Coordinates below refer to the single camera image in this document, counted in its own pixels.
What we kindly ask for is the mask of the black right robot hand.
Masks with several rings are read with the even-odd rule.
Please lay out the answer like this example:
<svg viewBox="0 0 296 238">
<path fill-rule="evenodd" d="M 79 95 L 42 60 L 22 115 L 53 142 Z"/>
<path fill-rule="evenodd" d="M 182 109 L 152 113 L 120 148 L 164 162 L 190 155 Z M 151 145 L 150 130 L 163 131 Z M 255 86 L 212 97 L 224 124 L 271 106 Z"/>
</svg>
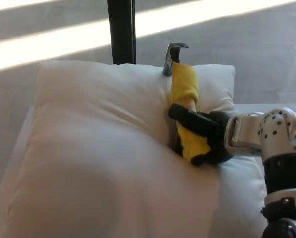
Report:
<svg viewBox="0 0 296 238">
<path fill-rule="evenodd" d="M 203 163 L 217 165 L 233 157 L 224 147 L 225 129 L 231 113 L 194 112 L 174 103 L 168 115 L 177 122 L 177 153 L 193 166 Z"/>
</svg>

